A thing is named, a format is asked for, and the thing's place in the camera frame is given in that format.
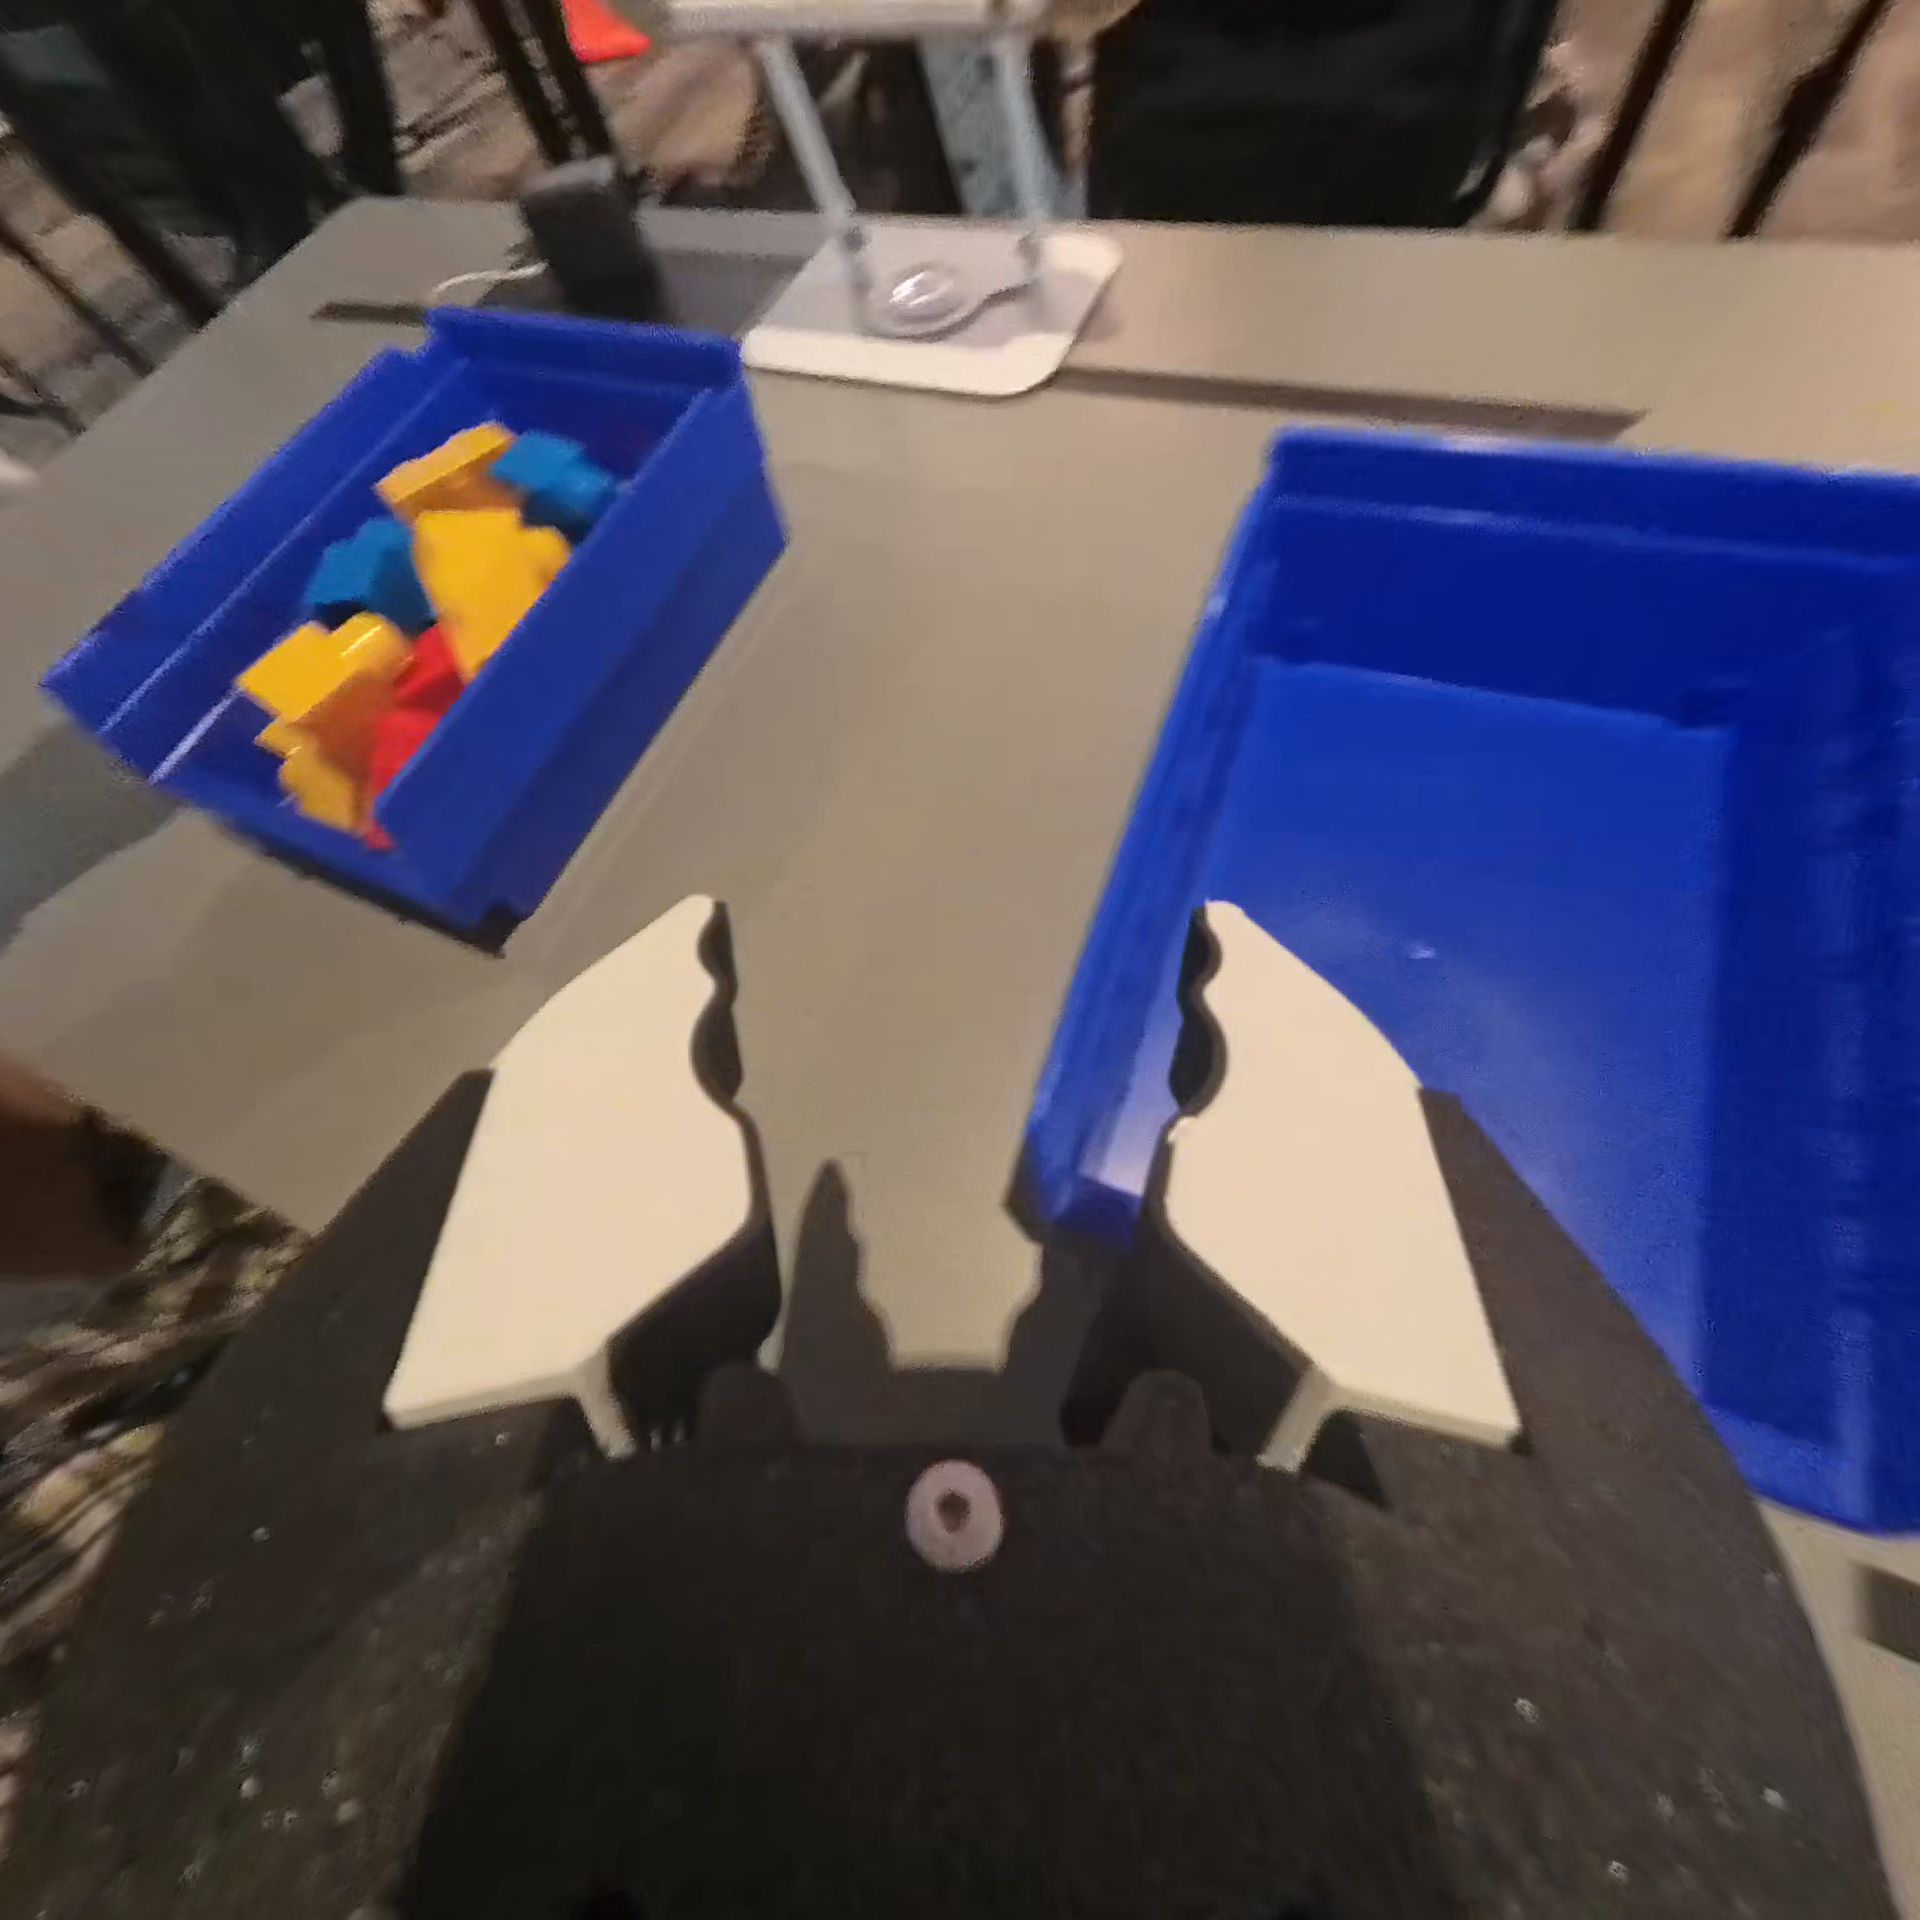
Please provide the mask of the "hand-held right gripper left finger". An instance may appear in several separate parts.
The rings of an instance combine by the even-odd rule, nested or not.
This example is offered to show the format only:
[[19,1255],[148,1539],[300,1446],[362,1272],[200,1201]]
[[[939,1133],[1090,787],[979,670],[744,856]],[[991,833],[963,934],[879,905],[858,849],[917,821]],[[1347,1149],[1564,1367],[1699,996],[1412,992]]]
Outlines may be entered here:
[[783,1270],[741,1108],[728,907],[687,896],[498,1051],[381,1415],[567,1400],[607,1456],[684,1437],[755,1361]]

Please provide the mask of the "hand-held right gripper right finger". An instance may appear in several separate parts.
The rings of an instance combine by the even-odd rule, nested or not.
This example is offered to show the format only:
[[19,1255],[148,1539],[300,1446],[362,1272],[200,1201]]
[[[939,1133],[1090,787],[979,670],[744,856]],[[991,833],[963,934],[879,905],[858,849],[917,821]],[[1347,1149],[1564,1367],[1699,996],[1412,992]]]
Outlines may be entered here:
[[1237,903],[1192,917],[1146,1323],[1229,1448],[1299,1472],[1336,1417],[1522,1433],[1425,1111],[1386,1032]]

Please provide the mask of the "blue plastic bin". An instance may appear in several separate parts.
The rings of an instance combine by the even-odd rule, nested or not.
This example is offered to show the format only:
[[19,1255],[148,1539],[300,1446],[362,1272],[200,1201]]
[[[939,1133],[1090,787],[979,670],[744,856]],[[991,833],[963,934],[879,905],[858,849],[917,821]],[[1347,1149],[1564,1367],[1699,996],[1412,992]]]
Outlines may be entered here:
[[1917,483],[1282,429],[1025,1124],[1125,1244],[1194,910],[1452,1092],[1751,1489],[1917,1513]]
[[[388,848],[275,795],[237,675],[292,627],[377,478],[498,420],[579,443],[608,512],[377,801]],[[379,351],[42,677],[107,755],[279,863],[451,936],[533,917],[784,552],[738,348],[439,307]]]

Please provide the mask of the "pile of coloured toy blocks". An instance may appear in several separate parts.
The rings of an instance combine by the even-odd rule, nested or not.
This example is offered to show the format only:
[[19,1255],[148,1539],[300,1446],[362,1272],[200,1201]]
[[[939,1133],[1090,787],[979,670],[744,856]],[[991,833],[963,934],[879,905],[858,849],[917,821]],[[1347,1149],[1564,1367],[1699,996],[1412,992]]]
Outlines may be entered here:
[[379,510],[329,543],[305,622],[235,689],[313,825],[394,849],[377,801],[611,513],[621,478],[585,445],[475,422],[376,483]]

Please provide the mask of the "person's left forearm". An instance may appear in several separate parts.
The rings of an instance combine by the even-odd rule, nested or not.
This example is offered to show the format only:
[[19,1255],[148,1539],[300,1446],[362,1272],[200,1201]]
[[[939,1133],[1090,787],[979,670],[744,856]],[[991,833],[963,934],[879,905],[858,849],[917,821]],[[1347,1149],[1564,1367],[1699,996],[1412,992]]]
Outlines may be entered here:
[[303,1249],[275,1212],[5,1061],[5,1817],[164,1423]]

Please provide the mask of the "dark grey box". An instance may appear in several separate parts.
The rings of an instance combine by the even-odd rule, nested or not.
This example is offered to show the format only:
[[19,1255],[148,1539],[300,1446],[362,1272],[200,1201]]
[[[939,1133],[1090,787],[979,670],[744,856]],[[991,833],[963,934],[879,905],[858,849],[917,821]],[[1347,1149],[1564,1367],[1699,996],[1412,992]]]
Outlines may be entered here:
[[517,205],[555,307],[587,320],[661,317],[664,277],[641,233],[629,177],[611,156],[541,171]]

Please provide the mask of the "black high-back chair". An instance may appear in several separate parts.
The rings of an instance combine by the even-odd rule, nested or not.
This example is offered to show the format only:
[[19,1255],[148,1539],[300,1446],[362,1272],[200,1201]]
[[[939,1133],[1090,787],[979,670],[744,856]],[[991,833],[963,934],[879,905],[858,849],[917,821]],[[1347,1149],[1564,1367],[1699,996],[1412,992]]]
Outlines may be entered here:
[[1552,3],[1144,3],[1095,36],[1089,216],[1459,229],[1492,197]]

